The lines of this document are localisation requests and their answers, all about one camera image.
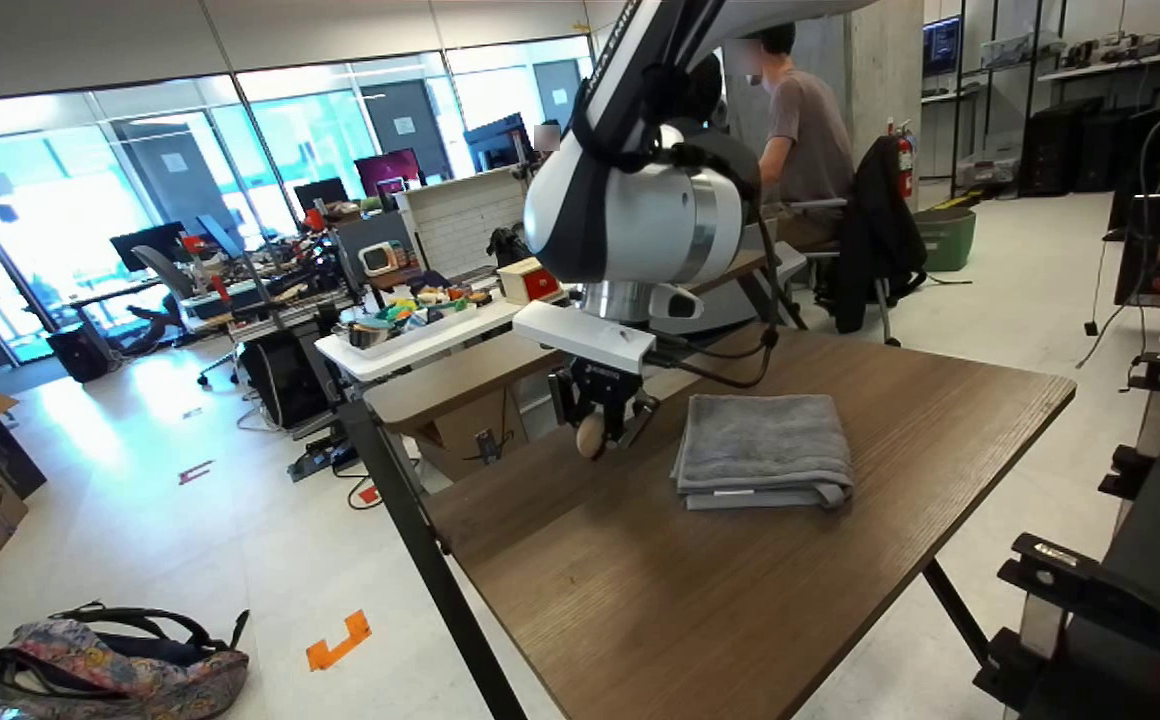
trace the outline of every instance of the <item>computer monitor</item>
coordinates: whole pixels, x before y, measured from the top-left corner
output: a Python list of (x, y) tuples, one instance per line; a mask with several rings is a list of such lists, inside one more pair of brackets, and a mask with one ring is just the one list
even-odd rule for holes
[(498, 123), (466, 131), (473, 163), (482, 172), (488, 167), (507, 167), (507, 163), (527, 163), (537, 157), (527, 123), (522, 112), (502, 117)]
[(964, 44), (959, 17), (943, 17), (943, 21), (928, 26), (926, 30), (926, 75), (957, 71), (959, 44)]
[(302, 199), (302, 209), (307, 211), (307, 209), (318, 209), (318, 205), (346, 205), (347, 191), (346, 191), (342, 178), (328, 178), (328, 182), (318, 182), (318, 184), (302, 184), (302, 188), (296, 188), (296, 199)]
[(382, 199), (410, 191), (412, 184), (423, 184), (419, 157), (412, 148), (365, 157), (355, 161), (355, 172), (365, 182), (365, 191)]
[(136, 245), (147, 245), (163, 259), (175, 259), (179, 255), (179, 232), (184, 232), (184, 224), (152, 224), (145, 232), (112, 236), (112, 252), (124, 259), (129, 274), (145, 274), (145, 259), (136, 255)]

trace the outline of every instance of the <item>gray towel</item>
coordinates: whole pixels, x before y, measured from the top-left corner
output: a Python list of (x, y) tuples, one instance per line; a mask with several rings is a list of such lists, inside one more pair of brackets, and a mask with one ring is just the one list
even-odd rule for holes
[(854, 456), (831, 398), (692, 398), (671, 486), (724, 503), (789, 503), (816, 486), (850, 492)]

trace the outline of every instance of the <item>person's arm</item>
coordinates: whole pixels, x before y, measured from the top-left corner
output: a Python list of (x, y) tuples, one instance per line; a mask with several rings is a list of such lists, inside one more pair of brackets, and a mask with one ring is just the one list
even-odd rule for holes
[(779, 86), (772, 95), (772, 136), (756, 161), (765, 191), (779, 191), (785, 167), (791, 163), (797, 140), (803, 127), (803, 105), (797, 86)]
[(765, 188), (779, 188), (789, 157), (791, 157), (791, 140), (772, 131), (765, 146), (765, 157), (756, 161), (756, 178)]

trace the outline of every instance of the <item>table leg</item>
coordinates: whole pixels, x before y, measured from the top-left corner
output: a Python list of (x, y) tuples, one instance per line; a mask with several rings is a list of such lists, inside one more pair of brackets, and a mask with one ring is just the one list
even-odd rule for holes
[(950, 622), (957, 625), (957, 632), (964, 637), (964, 643), (973, 649), (979, 667), (995, 667), (995, 654), (991, 654), (986, 627), (975, 625), (975, 616), (969, 614), (964, 595), (943, 578), (939, 562), (934, 562), (926, 568), (926, 579), (934, 584), (935, 602), (943, 605)]
[(390, 430), (361, 398), (342, 403), (338, 415), (342, 415), (342, 430), (351, 439), (355, 456), (370, 465), (370, 476), (382, 489), (382, 502), (384, 502), (395, 534), (404, 537), (410, 556), (412, 556), (437, 614), (445, 616), (478, 690), (486, 694), (488, 713), (505, 717), (505, 720), (522, 720), (523, 710), (522, 710), (486, 627), (478, 625), (478, 616), (459, 592), (459, 579), (449, 568), (445, 542), (437, 537), (430, 507), (419, 502), (419, 489), (410, 476), (404, 460), (395, 456)]

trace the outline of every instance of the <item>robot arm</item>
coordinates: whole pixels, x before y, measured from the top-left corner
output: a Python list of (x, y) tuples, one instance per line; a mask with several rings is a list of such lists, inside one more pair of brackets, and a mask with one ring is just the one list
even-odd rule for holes
[(689, 71), (756, 30), (845, 17), (870, 0), (632, 0), (585, 90), (574, 131), (527, 188), (541, 266), (589, 285), (596, 316), (640, 326), (661, 285), (716, 277), (742, 250), (742, 191), (711, 167), (656, 157)]
[(661, 123), (711, 112), (721, 94), (692, 102), (692, 69), (750, 33), (845, 17), (870, 0), (630, 0), (580, 94), (574, 131), (527, 188), (527, 250), (563, 285), (585, 285), (585, 311), (531, 303), (523, 337), (574, 354), (552, 377), (563, 424), (585, 456), (620, 445), (646, 403), (640, 374), (656, 337), (653, 316), (692, 316), (679, 285), (731, 268), (745, 199), (735, 178), (702, 152), (667, 152)]

